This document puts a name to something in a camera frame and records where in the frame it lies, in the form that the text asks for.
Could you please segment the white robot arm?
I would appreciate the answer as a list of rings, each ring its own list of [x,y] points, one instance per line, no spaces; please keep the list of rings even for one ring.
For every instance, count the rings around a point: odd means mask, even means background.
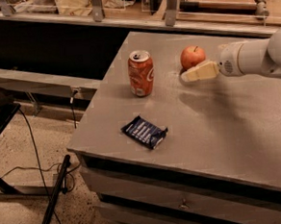
[[[218,74],[281,78],[281,28],[270,38],[221,44],[215,62],[203,61],[180,76],[184,82],[192,83],[216,78]]]

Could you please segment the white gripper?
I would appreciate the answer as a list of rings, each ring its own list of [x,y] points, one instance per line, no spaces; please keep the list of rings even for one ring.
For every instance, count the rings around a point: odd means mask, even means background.
[[[243,45],[244,41],[221,44],[218,47],[218,65],[216,62],[209,60],[201,62],[193,68],[184,71],[181,74],[181,79],[187,83],[198,80],[209,80],[216,78],[219,72],[228,77],[243,76],[239,61],[239,55]]]

